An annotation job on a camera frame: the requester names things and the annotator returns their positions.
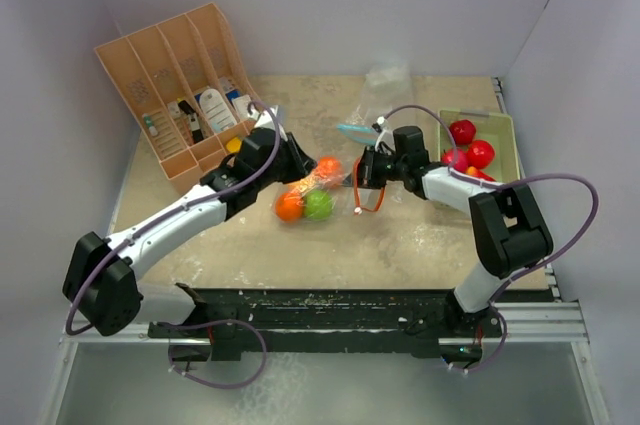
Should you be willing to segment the green fake fruit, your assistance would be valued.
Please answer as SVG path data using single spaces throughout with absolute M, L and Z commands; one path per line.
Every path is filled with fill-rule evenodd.
M 309 220 L 325 220 L 333 213 L 331 195 L 320 189 L 309 191 L 304 196 L 304 217 Z

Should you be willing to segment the clear bag red zipper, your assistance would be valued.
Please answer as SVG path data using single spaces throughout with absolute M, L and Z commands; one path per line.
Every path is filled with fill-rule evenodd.
M 354 163 L 354 166 L 351 168 L 351 170 L 348 171 L 346 165 L 342 162 L 343 176 L 340 181 L 327 182 L 325 180 L 320 179 L 318 176 L 316 176 L 314 171 L 309 176 L 302 179 L 310 183 L 311 188 L 309 189 L 309 191 L 320 189 L 328 192 L 331 195 L 333 200 L 333 213 L 328 219 L 309 220 L 309 219 L 306 219 L 303 215 L 301 219 L 295 222 L 286 223 L 281 221 L 276 216 L 275 210 L 274 210 L 274 205 L 276 203 L 276 200 L 281 194 L 288 191 L 292 191 L 290 189 L 290 185 L 295 182 L 289 183 L 280 187 L 277 193 L 276 199 L 272 204 L 272 211 L 282 223 L 289 224 L 289 225 L 300 224 L 304 222 L 307 222 L 307 223 L 323 222 L 338 216 L 355 215 L 354 209 L 356 207 L 360 207 L 362 209 L 363 211 L 362 214 L 378 212 L 385 198 L 385 188 L 381 190 L 371 190 L 371 189 L 358 188 L 355 184 L 353 184 L 353 177 L 351 173 L 353 171 L 356 171 L 355 166 L 358 165 L 358 163 L 359 163 L 359 160 L 357 160 Z

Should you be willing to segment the red fake apple with stem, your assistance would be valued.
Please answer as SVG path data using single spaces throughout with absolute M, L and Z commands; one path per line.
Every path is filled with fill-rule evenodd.
M 441 154 L 440 161 L 461 173 L 465 173 L 470 166 L 466 152 L 457 147 L 444 151 Z

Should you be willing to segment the clear bag blue zipper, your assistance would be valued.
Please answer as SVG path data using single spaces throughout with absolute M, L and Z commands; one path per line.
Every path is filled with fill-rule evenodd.
M 372 124 L 392 109 L 413 102 L 413 84 L 406 62 L 374 65 L 365 75 L 355 109 L 336 129 L 355 143 L 374 145 L 378 133 Z

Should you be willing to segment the red fake pepper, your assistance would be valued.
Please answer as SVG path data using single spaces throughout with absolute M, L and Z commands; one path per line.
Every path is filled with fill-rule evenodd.
M 468 167 L 465 171 L 465 174 L 470 177 L 478 178 L 484 181 L 495 182 L 495 179 L 493 177 L 491 177 L 490 175 L 483 172 L 481 169 L 478 169 L 477 167 L 474 167 L 474 166 Z

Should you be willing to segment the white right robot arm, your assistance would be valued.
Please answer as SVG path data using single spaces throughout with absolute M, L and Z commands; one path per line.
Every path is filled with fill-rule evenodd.
M 551 254 L 550 231 L 529 186 L 470 183 L 454 176 L 445 164 L 430 160 L 417 126 L 399 127 L 391 138 L 392 146 L 367 146 L 354 163 L 354 199 L 361 190 L 383 191 L 389 182 L 400 182 L 420 199 L 469 216 L 479 263 L 453 289 L 453 305 L 444 314 L 452 334 L 467 336 L 509 279 Z

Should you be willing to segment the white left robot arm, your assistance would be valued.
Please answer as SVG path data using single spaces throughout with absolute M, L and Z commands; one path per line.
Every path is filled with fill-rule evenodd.
M 172 205 L 109 237 L 83 235 L 62 287 L 70 312 L 81 313 L 102 336 L 120 332 L 141 310 L 139 280 L 161 259 L 253 205 L 265 188 L 301 180 L 315 166 L 292 134 L 254 128 L 238 152 L 227 155 Z

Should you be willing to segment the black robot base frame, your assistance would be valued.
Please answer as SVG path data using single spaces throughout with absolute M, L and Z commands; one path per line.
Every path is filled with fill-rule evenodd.
M 503 326 L 496 311 L 465 314 L 444 290 L 197 288 L 175 328 L 155 323 L 179 361 L 237 361 L 245 352 L 401 353 L 471 364 Z

